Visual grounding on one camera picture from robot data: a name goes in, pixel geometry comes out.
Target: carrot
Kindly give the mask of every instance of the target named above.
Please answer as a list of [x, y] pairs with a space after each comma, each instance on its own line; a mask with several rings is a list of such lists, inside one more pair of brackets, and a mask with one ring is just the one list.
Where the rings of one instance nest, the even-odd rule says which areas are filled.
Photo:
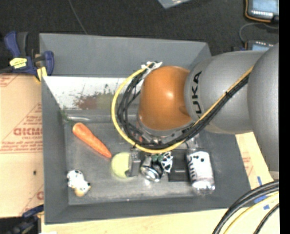
[[111, 158], [111, 152], [108, 148], [83, 123], [76, 123], [72, 128], [72, 132], [76, 137], [88, 144], [95, 151], [107, 158]]

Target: toy cow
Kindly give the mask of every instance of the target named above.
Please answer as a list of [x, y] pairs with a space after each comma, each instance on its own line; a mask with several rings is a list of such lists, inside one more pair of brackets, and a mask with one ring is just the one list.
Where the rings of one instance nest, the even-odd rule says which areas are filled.
[[79, 170], [71, 170], [67, 174], [68, 186], [74, 190], [74, 193], [78, 197], [84, 196], [91, 188], [91, 184], [88, 183], [83, 176], [83, 173]]

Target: dark floor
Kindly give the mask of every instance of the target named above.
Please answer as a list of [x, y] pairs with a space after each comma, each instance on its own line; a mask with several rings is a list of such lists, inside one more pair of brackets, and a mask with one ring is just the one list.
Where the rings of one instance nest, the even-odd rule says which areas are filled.
[[[241, 47], [239, 29], [252, 21], [244, 17], [243, 0], [191, 0], [164, 9], [157, 0], [71, 0], [88, 34], [156, 39], [188, 39], [209, 44], [212, 55]], [[0, 0], [3, 34], [28, 31], [28, 49], [38, 50], [39, 32], [83, 34], [68, 0]], [[249, 26], [245, 39], [278, 42], [278, 29]], [[10, 54], [0, 41], [0, 68]], [[4, 233], [20, 219], [0, 220]]]

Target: tennis ball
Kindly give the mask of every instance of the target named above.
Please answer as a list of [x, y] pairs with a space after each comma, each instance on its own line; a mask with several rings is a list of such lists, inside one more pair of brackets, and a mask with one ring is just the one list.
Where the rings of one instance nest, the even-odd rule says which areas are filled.
[[130, 153], [122, 152], [113, 156], [111, 159], [111, 170], [119, 178], [127, 178], [125, 172], [129, 170]]

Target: blue clamp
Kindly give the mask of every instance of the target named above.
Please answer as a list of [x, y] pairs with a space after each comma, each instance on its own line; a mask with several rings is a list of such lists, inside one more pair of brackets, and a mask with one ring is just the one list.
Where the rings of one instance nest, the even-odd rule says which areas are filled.
[[51, 75], [54, 70], [54, 54], [52, 51], [45, 51], [40, 57], [32, 59], [26, 54], [26, 39], [28, 32], [11, 31], [4, 37], [6, 48], [12, 53], [13, 59], [10, 61], [13, 73], [29, 73], [39, 77], [38, 69], [35, 66], [37, 61], [45, 61], [47, 75]]
[[40, 224], [40, 219], [37, 214], [44, 211], [44, 205], [37, 206], [22, 214], [25, 220], [16, 225], [12, 230], [7, 231], [5, 234], [26, 234], [30, 232], [36, 225]]

